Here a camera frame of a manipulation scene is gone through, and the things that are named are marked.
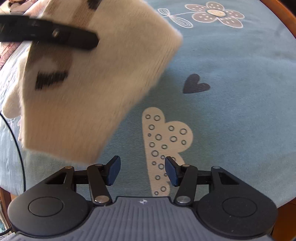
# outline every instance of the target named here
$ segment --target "black stripe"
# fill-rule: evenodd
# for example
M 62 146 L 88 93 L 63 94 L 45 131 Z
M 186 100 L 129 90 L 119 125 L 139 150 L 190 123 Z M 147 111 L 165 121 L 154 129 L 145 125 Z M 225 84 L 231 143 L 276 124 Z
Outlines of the black stripe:
M 68 77 L 68 71 L 54 73 L 38 72 L 35 90 L 42 90 L 43 87 L 49 87 L 52 84 L 63 82 Z
M 97 10 L 97 8 L 100 5 L 101 1 L 102 0 L 87 0 L 87 4 L 89 6 L 89 9 Z

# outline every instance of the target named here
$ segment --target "sock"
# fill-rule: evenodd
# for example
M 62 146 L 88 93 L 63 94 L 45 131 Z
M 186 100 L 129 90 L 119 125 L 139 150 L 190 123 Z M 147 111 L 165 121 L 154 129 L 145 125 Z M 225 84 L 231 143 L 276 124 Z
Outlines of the sock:
M 92 51 L 31 45 L 20 85 L 23 146 L 93 163 L 182 37 L 140 0 L 51 0 L 44 18 L 94 31 L 100 42 Z
M 17 72 L 15 82 L 2 104 L 2 111 L 6 118 L 12 119 L 21 115 L 19 84 L 23 78 L 28 52 L 23 53 L 17 61 Z

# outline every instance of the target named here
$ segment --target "black cable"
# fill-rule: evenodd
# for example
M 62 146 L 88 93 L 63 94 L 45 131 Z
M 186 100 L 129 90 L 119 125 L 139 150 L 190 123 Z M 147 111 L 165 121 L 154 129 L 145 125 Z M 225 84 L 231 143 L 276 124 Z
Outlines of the black cable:
M 0 237 L 9 233 L 12 230 L 12 227 L 9 227 L 8 229 L 6 229 L 4 232 L 0 233 Z
M 17 139 L 15 138 L 13 132 L 12 132 L 12 129 L 10 128 L 10 125 L 8 124 L 8 122 L 6 121 L 6 119 L 4 118 L 4 116 L 1 114 L 0 112 L 0 116 L 2 117 L 2 119 L 4 120 L 5 124 L 7 125 L 8 129 L 10 130 L 10 133 L 13 137 L 13 140 L 15 141 L 15 145 L 17 147 L 17 152 L 19 154 L 19 157 L 20 157 L 20 164 L 22 166 L 22 178 L 23 178 L 23 186 L 24 186 L 24 192 L 26 191 L 26 176 L 25 176 L 25 168 L 24 168 L 24 163 L 22 161 L 22 155 L 20 153 L 20 148 L 17 144 Z M 7 230 L 5 230 L 4 232 L 0 233 L 0 237 L 9 233 L 10 231 L 12 230 L 12 227 L 9 227 Z

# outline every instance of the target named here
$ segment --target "blue fabric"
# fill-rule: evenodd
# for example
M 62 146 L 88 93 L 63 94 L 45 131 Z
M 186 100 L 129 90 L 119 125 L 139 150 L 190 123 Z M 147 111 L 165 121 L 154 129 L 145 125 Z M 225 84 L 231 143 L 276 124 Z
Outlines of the blue fabric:
M 5 227 L 4 224 L 2 222 L 2 220 L 0 220 L 0 233 L 5 231 Z
M 17 59 L 27 48 L 29 43 L 21 43 L 14 53 L 7 60 L 0 71 L 0 106 L 5 99 L 6 94 L 10 91 L 16 78 Z M 17 123 L 19 117 L 7 120 L 16 138 L 19 135 L 19 126 Z M 25 151 L 21 150 L 22 156 L 25 157 Z M 11 137 L 10 131 L 5 122 L 0 117 L 0 187 L 14 195 L 23 192 L 22 169 L 18 152 Z
M 98 160 L 105 164 L 114 155 L 121 157 L 121 171 L 108 187 L 113 198 L 176 193 L 163 168 L 163 155 L 171 153 L 177 162 L 200 170 L 221 166 L 277 206 L 295 197 L 296 40 L 260 1 L 218 2 L 244 15 L 238 19 L 242 28 L 228 26 L 226 21 L 239 24 L 232 18 L 224 24 L 194 20 L 195 11 L 185 5 L 206 6 L 205 0 L 148 1 L 166 9 L 160 10 L 162 16 L 182 33 L 184 43 Z M 27 152 L 28 186 L 68 164 Z M 14 183 L 19 182 L 16 176 Z M 87 186 L 78 192 L 89 198 Z M 198 187 L 196 199 L 205 193 L 207 186 Z
M 10 234 L 10 235 L 8 235 L 6 237 L 1 236 L 0 240 L 1 241 L 8 241 L 8 240 L 11 240 L 14 236 L 15 236 L 15 233 L 12 233 L 12 234 Z

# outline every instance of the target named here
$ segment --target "gray ribbed plate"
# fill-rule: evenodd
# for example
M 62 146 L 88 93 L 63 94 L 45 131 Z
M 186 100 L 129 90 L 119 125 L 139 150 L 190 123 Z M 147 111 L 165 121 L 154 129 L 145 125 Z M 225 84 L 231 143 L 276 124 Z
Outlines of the gray ribbed plate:
M 119 197 L 107 207 L 97 207 L 79 228 L 54 238 L 31 238 L 22 234 L 12 241 L 216 241 L 220 237 L 196 219 L 189 208 L 173 205 L 167 197 Z M 271 241 L 268 236 L 253 241 Z

